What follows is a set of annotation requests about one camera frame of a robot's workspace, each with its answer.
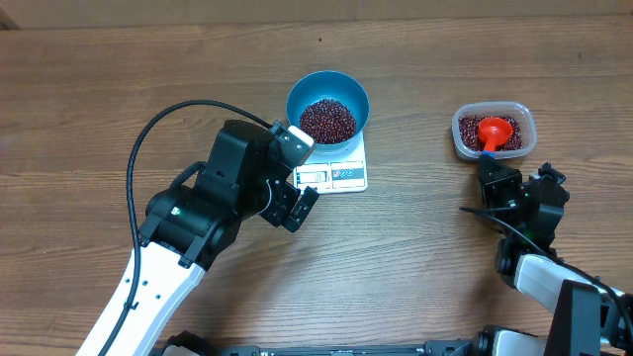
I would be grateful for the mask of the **red scoop with blue handle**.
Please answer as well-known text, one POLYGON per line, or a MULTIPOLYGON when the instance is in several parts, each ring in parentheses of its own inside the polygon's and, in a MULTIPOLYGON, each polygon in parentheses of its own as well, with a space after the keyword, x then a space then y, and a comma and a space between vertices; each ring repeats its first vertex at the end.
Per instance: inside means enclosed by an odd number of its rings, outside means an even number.
POLYGON ((485 117, 478 125, 478 137, 484 144, 483 154, 494 156, 497 147, 513 135, 512 125, 500 117, 485 117))

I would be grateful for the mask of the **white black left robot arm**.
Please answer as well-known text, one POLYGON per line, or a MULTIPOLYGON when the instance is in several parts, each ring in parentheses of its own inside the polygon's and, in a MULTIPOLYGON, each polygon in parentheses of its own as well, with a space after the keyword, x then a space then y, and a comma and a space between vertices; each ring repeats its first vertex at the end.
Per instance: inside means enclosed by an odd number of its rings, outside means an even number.
POLYGON ((208 160, 190 165, 150 199, 136 230, 139 250, 79 354, 149 354, 243 221, 259 215, 296 231, 318 194, 294 188, 287 178, 314 148, 295 126, 225 122, 208 160))

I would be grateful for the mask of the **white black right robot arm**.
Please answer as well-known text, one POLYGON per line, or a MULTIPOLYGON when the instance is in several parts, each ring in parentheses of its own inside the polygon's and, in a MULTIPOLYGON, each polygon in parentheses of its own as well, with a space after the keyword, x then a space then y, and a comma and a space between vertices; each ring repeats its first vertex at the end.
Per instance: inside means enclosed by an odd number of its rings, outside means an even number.
POLYGON ((502 237, 496 270, 512 289, 553 318, 546 337, 489 326, 473 355, 600 355, 605 344, 632 352, 632 297, 564 261, 552 243, 569 192, 564 174, 545 163, 524 179, 486 152, 478 159, 483 205, 471 214, 493 223, 502 237))

